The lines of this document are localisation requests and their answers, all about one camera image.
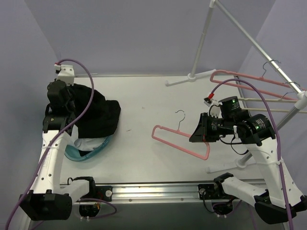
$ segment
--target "lavender wall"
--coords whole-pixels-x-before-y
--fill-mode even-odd
[[[222,0],[256,36],[274,0]],[[95,73],[191,71],[210,0],[26,0],[57,57]],[[250,44],[216,9],[197,71],[238,71]]]
[[[24,192],[41,148],[55,54],[23,0],[0,3],[0,229]],[[19,229],[21,212],[11,229]]]
[[[282,69],[293,80],[307,87],[307,1],[305,0],[276,0],[269,16],[262,26],[257,40],[269,52],[273,59],[281,61]],[[262,75],[262,65],[265,60],[253,48],[248,53],[240,72]],[[279,75],[268,65],[265,77],[282,81]],[[278,93],[288,92],[281,87],[255,82],[262,89],[274,90]],[[253,92],[244,92],[246,97],[255,97]],[[262,103],[249,103],[249,107],[264,107]],[[278,108],[291,108],[289,105],[272,105]],[[285,114],[274,113],[279,121]],[[282,156],[293,176],[297,186],[307,194],[306,178],[306,114],[296,115],[281,131]],[[296,229],[305,229],[307,213],[299,213],[294,219]]]

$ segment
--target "hanger hook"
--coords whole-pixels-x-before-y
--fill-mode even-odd
[[[295,82],[295,81],[283,82],[283,84],[289,84],[289,83],[294,83],[294,84],[297,85],[299,88],[301,88],[301,85],[298,84],[298,83]],[[293,93],[293,92],[294,92],[294,91],[292,91],[292,92],[286,92],[280,99],[283,99],[287,94]]]
[[[286,92],[280,99],[283,99],[287,94],[289,94],[289,93],[293,93],[294,91],[292,91],[292,92]]]
[[[180,123],[181,123],[184,119],[186,119],[186,113],[185,113],[183,110],[181,110],[181,109],[178,110],[177,112],[175,112],[175,114],[178,113],[179,111],[183,112],[184,117],[183,117],[183,119],[182,119],[181,121],[179,121],[178,130],[179,130],[179,128],[180,128]]]
[[[270,60],[270,61],[265,62],[265,63],[263,64],[263,66],[262,66],[262,68],[264,69],[264,73],[263,73],[263,75],[261,76],[262,78],[263,78],[264,74],[267,72],[267,70],[264,68],[265,64],[267,64],[267,63],[269,63],[269,62],[272,62],[272,61],[276,61],[277,63],[281,64],[280,61],[275,60],[275,59],[272,59],[272,60]]]
[[[297,85],[299,88],[301,88],[301,85],[298,84],[296,81],[283,82],[283,84],[289,84],[289,83],[294,83],[294,84]]]

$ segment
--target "black garment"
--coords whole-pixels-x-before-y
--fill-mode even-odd
[[[74,97],[76,106],[76,116],[79,116],[88,104],[91,90],[91,88],[79,84],[70,86],[70,92]],[[118,101],[107,101],[104,95],[95,90],[89,109],[76,122],[79,138],[105,138],[114,134],[117,129],[119,114]]]

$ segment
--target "screw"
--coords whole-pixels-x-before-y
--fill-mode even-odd
[[[111,190],[107,190],[106,191],[106,197],[111,197],[112,196],[112,191]]]
[[[205,195],[205,194],[206,194],[206,189],[201,188],[201,189],[200,189],[200,194],[201,194],[201,195],[202,195],[202,194],[204,194],[204,195]]]

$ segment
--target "white table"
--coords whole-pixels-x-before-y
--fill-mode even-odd
[[[60,182],[65,184],[68,177],[93,176],[96,183],[130,184],[212,181],[224,172],[207,174],[205,167],[227,163],[240,158],[230,146],[221,142],[211,143],[207,161],[200,160],[182,151],[151,138],[155,125],[177,129],[182,113],[186,113],[180,130],[193,133],[200,113],[208,107],[203,98],[216,85],[209,79],[197,80],[166,87],[165,80],[174,77],[115,77],[94,78],[95,89],[106,99],[118,100],[121,106],[118,129],[109,145],[93,158],[83,162],[73,162],[64,158]],[[218,76],[225,80],[230,76]],[[89,79],[76,78],[75,83],[90,86]],[[221,86],[215,94],[216,99],[240,96],[235,87]],[[189,139],[177,134],[157,130],[158,137],[181,145],[198,153],[205,153],[203,143],[189,143]],[[244,146],[235,146],[244,152]],[[239,179],[262,179],[256,165],[244,170],[228,170]]]

